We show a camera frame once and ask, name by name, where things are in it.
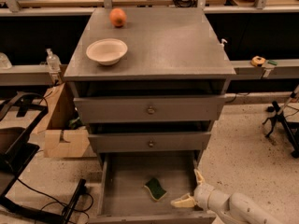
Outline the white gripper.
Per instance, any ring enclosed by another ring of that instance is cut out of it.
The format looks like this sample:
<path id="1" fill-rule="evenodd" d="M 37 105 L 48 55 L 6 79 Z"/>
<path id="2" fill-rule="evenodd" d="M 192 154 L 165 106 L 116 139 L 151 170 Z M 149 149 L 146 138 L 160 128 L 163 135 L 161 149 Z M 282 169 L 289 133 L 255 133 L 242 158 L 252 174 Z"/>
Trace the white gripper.
<path id="1" fill-rule="evenodd" d="M 183 196 L 173 200 L 171 205 L 176 208 L 193 208 L 198 205 L 204 210 L 207 210 L 209 197 L 215 188 L 208 183 L 204 183 L 205 179 L 198 169 L 194 169 L 193 171 L 196 183 L 198 184 L 194 190 L 194 196 L 191 196 L 189 193 L 184 194 Z"/>

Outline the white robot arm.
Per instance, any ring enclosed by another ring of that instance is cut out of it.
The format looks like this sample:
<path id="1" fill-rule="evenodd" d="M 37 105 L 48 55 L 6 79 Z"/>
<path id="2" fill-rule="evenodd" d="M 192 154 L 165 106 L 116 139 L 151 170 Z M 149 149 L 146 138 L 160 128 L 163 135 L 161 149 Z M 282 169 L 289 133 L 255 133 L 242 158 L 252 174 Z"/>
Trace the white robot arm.
<path id="1" fill-rule="evenodd" d="M 208 184 L 198 169 L 194 170 L 194 174 L 197 186 L 193 195 L 184 194 L 173 200 L 172 206 L 198 206 L 205 211 L 214 212 L 224 224 L 283 224 L 245 194 L 226 194 Z"/>

